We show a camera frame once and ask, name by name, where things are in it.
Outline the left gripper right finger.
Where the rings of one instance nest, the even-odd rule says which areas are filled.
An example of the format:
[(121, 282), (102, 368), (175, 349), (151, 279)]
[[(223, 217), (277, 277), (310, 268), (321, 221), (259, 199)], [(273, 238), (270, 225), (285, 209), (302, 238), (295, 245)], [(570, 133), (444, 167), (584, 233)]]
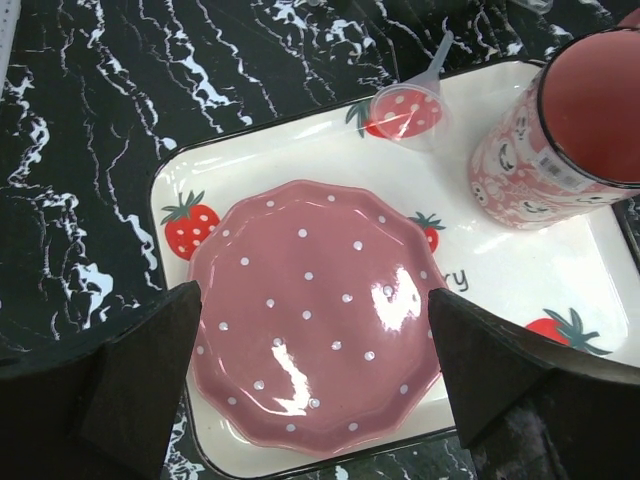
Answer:
[(481, 479), (636, 479), (639, 370), (446, 290), (428, 316), (460, 444)]

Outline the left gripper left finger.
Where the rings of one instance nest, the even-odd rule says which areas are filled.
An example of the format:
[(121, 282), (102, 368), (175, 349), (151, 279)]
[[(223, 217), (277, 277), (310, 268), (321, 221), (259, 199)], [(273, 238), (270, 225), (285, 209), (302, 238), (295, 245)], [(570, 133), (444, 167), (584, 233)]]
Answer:
[(2, 353), (2, 478), (159, 478), (199, 318), (191, 281), (69, 338)]

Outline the clear plastic funnel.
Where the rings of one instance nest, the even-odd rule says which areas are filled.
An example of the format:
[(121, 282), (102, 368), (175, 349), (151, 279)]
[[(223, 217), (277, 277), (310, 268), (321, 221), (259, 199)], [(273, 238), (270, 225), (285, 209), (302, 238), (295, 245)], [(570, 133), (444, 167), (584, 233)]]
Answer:
[(451, 113), (441, 92), (440, 71), (452, 44), (453, 33), (447, 32), (424, 72), (375, 94), (370, 120), (384, 138), (423, 152), (445, 143)]

